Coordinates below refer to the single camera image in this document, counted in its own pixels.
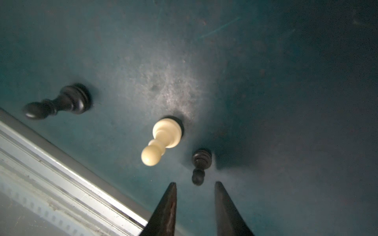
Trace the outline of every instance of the pawn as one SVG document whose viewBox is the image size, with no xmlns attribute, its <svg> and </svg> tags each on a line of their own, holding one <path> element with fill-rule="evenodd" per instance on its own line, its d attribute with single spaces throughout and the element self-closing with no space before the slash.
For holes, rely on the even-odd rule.
<svg viewBox="0 0 378 236">
<path fill-rule="evenodd" d="M 58 111 L 68 111 L 81 114 L 91 107 L 90 94 L 82 84 L 65 86 L 54 100 L 45 99 L 41 102 L 32 102 L 22 109 L 25 116 L 31 120 L 42 120 L 54 116 Z"/>
<path fill-rule="evenodd" d="M 207 149 L 198 149 L 192 156 L 192 163 L 195 166 L 193 170 L 192 182 L 200 186 L 205 178 L 205 171 L 211 166 L 211 151 Z"/>
<path fill-rule="evenodd" d="M 181 140 L 181 126 L 171 118 L 159 120 L 152 129 L 153 140 L 142 151 L 142 161 L 147 166 L 156 165 L 166 148 L 173 148 Z"/>
</svg>

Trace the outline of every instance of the white chess piece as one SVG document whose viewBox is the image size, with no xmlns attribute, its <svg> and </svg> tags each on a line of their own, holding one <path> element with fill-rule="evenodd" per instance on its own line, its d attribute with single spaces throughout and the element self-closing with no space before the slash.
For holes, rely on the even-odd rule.
<svg viewBox="0 0 378 236">
<path fill-rule="evenodd" d="M 181 140 L 181 127 L 173 119 L 159 120 L 152 129 L 153 140 L 142 151 L 142 161 L 145 165 L 156 165 L 166 148 L 173 148 Z"/>
</svg>

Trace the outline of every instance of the black chess piece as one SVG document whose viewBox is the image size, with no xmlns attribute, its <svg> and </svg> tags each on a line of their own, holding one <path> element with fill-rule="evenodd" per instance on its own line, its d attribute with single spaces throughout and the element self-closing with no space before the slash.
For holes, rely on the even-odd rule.
<svg viewBox="0 0 378 236">
<path fill-rule="evenodd" d="M 195 166 L 193 170 L 192 182 L 200 186 L 205 178 L 205 171 L 211 166 L 211 151 L 207 149 L 198 149 L 192 156 L 192 163 Z"/>
<path fill-rule="evenodd" d="M 54 116 L 58 111 L 68 111 L 73 114 L 82 114 L 92 105 L 90 94 L 82 84 L 65 86 L 54 100 L 44 99 L 41 102 L 32 102 L 22 109 L 25 116 L 31 120 L 42 120 Z"/>
</svg>

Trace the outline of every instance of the blue surface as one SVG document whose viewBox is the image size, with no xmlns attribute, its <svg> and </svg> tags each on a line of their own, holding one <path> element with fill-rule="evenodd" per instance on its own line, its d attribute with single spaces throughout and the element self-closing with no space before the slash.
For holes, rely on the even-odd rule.
<svg viewBox="0 0 378 236">
<path fill-rule="evenodd" d="M 376 235 L 377 22 L 359 2 L 3 1 L 0 106 L 151 212 L 177 182 L 185 235 L 215 235 L 217 180 L 256 235 Z M 90 111 L 21 114 L 75 82 Z M 185 135 L 144 166 L 166 115 Z"/>
</svg>

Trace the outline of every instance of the metal edge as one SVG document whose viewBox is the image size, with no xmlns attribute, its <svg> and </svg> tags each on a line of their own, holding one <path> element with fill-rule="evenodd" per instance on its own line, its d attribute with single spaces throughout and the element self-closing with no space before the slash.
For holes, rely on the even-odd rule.
<svg viewBox="0 0 378 236">
<path fill-rule="evenodd" d="M 71 178 L 73 182 L 79 184 L 80 187 L 84 187 L 88 190 L 87 192 L 93 197 L 101 199 L 101 201 L 110 205 L 111 208 L 118 213 L 114 214 L 114 219 L 120 215 L 127 215 L 131 218 L 131 222 L 139 224 L 140 227 L 147 224 L 146 219 L 151 216 L 150 212 L 146 211 L 133 200 L 124 196 L 117 189 L 99 178 L 90 170 L 86 169 L 83 165 L 36 134 L 33 130 L 1 108 L 0 131 L 16 142 L 15 145 L 23 147 L 31 152 L 41 168 L 46 167 L 46 163 L 50 164 L 66 175 L 66 177 L 68 176 Z"/>
<path fill-rule="evenodd" d="M 0 192 L 70 236 L 100 236 L 106 233 L 93 222 L 65 207 L 9 166 L 0 165 Z"/>
</svg>

